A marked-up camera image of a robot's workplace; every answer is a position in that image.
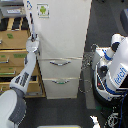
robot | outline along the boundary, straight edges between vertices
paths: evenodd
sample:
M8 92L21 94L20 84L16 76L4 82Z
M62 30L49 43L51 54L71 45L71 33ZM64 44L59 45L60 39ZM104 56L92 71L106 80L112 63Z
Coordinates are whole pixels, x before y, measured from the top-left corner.
M128 34L128 9L120 14L120 20ZM128 90L128 37L114 34L111 47L96 48L92 69L93 91L103 104L114 105Z
M0 128L18 128L26 113L26 103L23 99L35 68L36 55L39 53L39 37L35 34L32 14L31 37L28 38L26 49L28 54L24 59L24 69L10 82L10 90L0 96Z

white cabinet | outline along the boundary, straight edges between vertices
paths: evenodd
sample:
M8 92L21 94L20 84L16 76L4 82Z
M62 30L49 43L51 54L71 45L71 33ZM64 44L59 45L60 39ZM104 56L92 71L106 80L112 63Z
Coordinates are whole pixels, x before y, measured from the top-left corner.
M91 1L29 0L31 8L27 8L28 3L24 0L30 29L32 12L35 31L40 38L38 60L47 98L77 96ZM51 79L65 78L73 78L75 82L65 83L64 87L49 82Z

cabinet drawer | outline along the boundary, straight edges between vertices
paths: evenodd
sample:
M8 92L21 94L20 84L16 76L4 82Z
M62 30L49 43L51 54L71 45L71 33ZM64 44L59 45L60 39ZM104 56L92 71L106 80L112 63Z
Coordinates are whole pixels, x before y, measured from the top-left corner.
M19 75L23 69L24 67L0 67L0 77L14 77ZM39 71L36 65L32 75L37 76L38 74Z
M0 32L0 49L25 49L27 39L27 30Z
M39 86L39 78L37 77L36 81L30 81L28 90L27 90L27 95L32 92L41 92L41 87ZM9 84L10 82L0 82L0 94L3 92L9 90Z
M26 50L0 50L0 67L24 66L24 58L27 54Z
M38 61L43 78L79 77L82 59Z
M79 79L43 80L48 99L76 98Z

metal handle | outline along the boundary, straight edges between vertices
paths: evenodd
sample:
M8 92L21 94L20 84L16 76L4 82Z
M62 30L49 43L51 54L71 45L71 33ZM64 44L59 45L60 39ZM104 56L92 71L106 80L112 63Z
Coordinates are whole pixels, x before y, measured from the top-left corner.
M4 63L8 63L9 59L7 59L7 61L1 61L0 64L4 64Z
M1 87L1 89L0 89L0 92L2 93L2 92L5 92L4 90L3 90L3 88L6 88L5 86L2 86Z
M14 72L9 72L9 73L0 73L0 75L15 75L16 71Z
M66 80L66 81L56 81L56 80L53 80L52 82L56 83L56 84L66 84L69 82L69 80Z
M71 63L71 61L67 61L67 62L64 62L64 63L62 63L62 64L58 64L58 63L56 63L56 62L54 62L54 61L50 61L50 63L51 63L51 64L54 64L54 65L57 65L57 66L64 66L64 65L66 65L66 64Z

sticker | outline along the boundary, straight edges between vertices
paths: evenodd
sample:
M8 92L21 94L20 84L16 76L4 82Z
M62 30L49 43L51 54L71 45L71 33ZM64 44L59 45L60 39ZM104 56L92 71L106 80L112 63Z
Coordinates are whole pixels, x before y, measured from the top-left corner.
M14 58L25 58L27 54L13 54Z
M9 70L13 69L13 68L8 68Z
M5 55L1 55L1 58L6 58L6 56Z
M7 34L9 39L13 39L13 35L12 34Z
M48 4L37 4L39 18L49 18L49 6Z

